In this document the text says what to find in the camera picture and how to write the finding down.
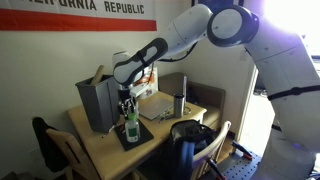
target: black bag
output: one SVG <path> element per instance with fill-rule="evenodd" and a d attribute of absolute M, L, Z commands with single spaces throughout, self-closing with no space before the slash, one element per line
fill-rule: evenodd
<path fill-rule="evenodd" d="M 168 175 L 166 178 L 190 179 L 193 155 L 213 142 L 216 135 L 217 131 L 196 120 L 185 120 L 173 124 L 161 158 L 164 163 L 164 173 Z"/>

